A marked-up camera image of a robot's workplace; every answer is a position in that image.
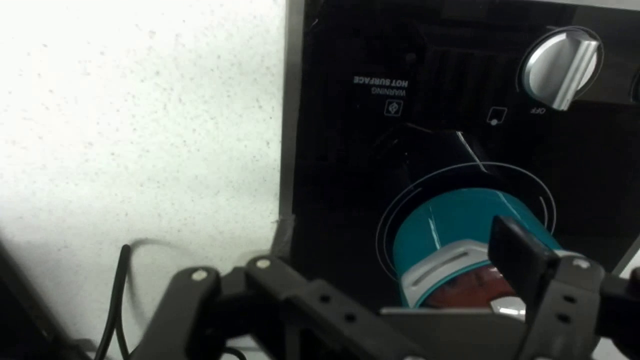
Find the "label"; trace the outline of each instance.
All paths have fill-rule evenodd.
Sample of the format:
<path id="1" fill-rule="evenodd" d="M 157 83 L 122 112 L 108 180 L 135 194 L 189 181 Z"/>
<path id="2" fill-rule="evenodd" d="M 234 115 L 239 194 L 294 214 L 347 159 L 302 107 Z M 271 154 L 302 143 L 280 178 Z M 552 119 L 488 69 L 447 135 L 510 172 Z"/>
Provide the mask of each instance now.
<path id="1" fill-rule="evenodd" d="M 368 85 L 374 95 L 398 95 L 405 98 L 408 79 L 401 78 L 375 78 L 375 76 L 353 76 L 356 85 Z"/>

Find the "silver knob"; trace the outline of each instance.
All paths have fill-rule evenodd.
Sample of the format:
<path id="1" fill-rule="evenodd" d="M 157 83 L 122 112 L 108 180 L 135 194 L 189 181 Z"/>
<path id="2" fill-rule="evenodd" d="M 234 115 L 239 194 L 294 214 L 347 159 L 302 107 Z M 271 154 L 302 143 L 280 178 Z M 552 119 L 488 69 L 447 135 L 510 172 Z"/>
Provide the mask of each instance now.
<path id="1" fill-rule="evenodd" d="M 541 39 L 523 64 L 523 89 L 537 102 L 568 110 L 575 93 L 596 76 L 602 61 L 599 39 L 569 27 Z"/>

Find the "white wall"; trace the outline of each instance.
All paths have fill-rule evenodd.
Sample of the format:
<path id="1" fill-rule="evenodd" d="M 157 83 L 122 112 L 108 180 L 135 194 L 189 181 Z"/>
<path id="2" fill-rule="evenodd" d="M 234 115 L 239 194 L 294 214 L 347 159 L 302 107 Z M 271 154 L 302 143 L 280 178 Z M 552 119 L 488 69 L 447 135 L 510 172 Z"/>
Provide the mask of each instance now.
<path id="1" fill-rule="evenodd" d="M 1 244 L 71 335 L 98 341 L 122 242 L 157 240 L 132 344 L 175 269 L 269 245 L 282 48 L 284 0 L 1 2 Z"/>

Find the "black appliance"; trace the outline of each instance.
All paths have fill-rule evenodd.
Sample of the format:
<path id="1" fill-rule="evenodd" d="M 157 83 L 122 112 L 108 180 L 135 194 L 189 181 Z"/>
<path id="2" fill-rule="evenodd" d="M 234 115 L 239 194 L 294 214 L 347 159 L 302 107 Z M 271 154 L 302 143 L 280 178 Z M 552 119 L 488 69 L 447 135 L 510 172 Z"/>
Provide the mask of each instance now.
<path id="1" fill-rule="evenodd" d="M 638 3 L 307 0 L 289 27 L 284 237 L 303 275 L 400 303 L 380 227 L 462 186 L 522 198 L 606 268 L 638 235 Z"/>

